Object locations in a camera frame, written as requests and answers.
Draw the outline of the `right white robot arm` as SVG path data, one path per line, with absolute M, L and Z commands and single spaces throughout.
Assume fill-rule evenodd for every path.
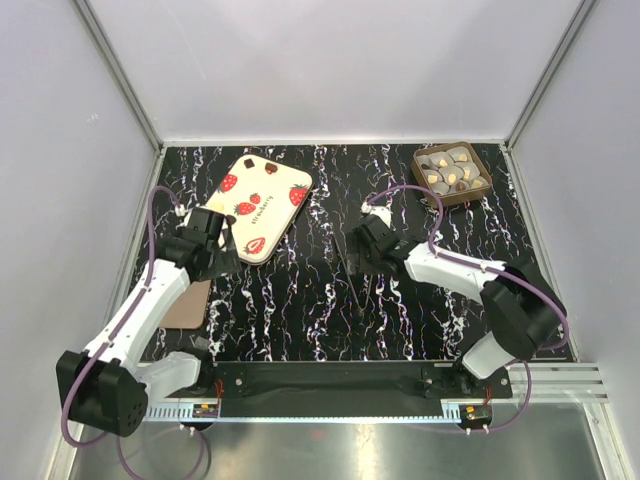
M 567 311 L 533 262 L 481 260 L 400 237 L 379 216 L 366 215 L 346 234 L 351 274 L 402 276 L 458 293 L 483 307 L 488 332 L 458 361 L 454 384 L 466 396 L 486 389 L 490 376 L 538 351 L 567 326 Z

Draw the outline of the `rose gold box lid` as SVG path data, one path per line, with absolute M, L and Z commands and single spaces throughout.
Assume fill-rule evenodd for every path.
M 205 320 L 211 281 L 192 283 L 169 308 L 160 328 L 196 330 Z

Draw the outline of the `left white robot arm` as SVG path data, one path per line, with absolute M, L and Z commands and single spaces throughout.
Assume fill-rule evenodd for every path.
M 65 351 L 56 364 L 64 439 L 78 445 L 70 422 L 130 436 L 150 405 L 181 390 L 196 396 L 215 386 L 210 352 L 172 352 L 145 367 L 142 354 L 179 297 L 195 283 L 236 273 L 240 261 L 228 219 L 193 209 L 185 226 L 150 249 L 143 276 L 112 320 L 81 352 Z

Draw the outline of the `metal tweezers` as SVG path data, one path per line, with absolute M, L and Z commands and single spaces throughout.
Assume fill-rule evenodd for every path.
M 349 287 L 351 299 L 355 304 L 356 314 L 358 317 L 363 317 L 370 303 L 370 295 L 372 291 L 371 279 L 364 274 L 360 275 L 357 271 L 352 269 L 335 233 L 332 234 L 332 242 L 337 253 L 339 263 L 346 274 L 347 285 Z M 356 288 L 356 280 L 362 281 L 364 288 L 363 291 Z

